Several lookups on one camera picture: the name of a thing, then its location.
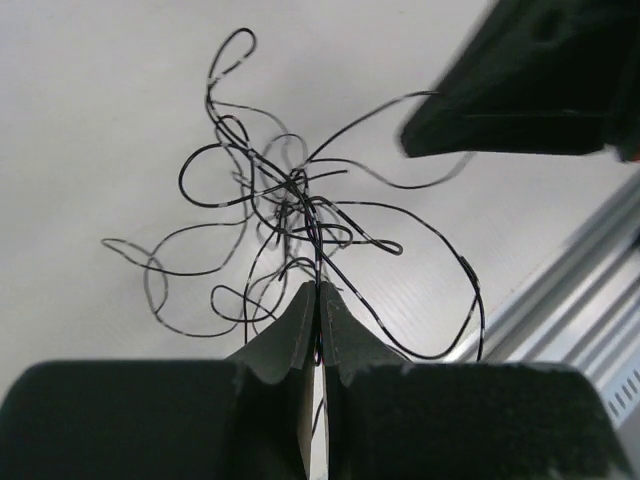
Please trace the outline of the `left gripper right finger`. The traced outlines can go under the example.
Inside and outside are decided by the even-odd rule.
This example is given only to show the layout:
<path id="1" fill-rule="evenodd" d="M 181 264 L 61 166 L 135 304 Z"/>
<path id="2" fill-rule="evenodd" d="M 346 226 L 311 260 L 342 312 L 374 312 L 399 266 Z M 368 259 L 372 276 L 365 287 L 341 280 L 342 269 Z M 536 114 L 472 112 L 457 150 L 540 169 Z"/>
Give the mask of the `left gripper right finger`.
<path id="1" fill-rule="evenodd" d="M 352 314 L 329 282 L 320 286 L 319 319 L 327 388 L 348 386 L 360 370 L 370 366 L 409 363 Z"/>

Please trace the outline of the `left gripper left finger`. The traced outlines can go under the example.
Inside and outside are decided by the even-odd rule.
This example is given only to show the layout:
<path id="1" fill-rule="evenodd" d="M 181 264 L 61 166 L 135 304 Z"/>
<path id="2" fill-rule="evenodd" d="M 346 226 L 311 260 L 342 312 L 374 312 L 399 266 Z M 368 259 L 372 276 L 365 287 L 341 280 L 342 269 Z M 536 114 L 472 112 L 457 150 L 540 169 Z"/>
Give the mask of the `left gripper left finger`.
<path id="1" fill-rule="evenodd" d="M 311 358 L 315 338 L 316 285 L 303 283 L 284 312 L 248 344 L 227 357 L 268 385 L 281 383 Z"/>

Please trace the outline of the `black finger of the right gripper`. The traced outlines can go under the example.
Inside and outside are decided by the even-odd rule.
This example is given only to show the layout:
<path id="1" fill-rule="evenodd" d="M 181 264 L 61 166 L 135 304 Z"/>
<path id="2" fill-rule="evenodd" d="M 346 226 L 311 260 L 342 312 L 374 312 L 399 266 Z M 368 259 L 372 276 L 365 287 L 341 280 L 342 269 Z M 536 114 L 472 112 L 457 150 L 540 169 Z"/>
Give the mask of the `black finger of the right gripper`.
<path id="1" fill-rule="evenodd" d="M 639 4 L 499 1 L 401 128 L 404 153 L 639 157 Z"/>

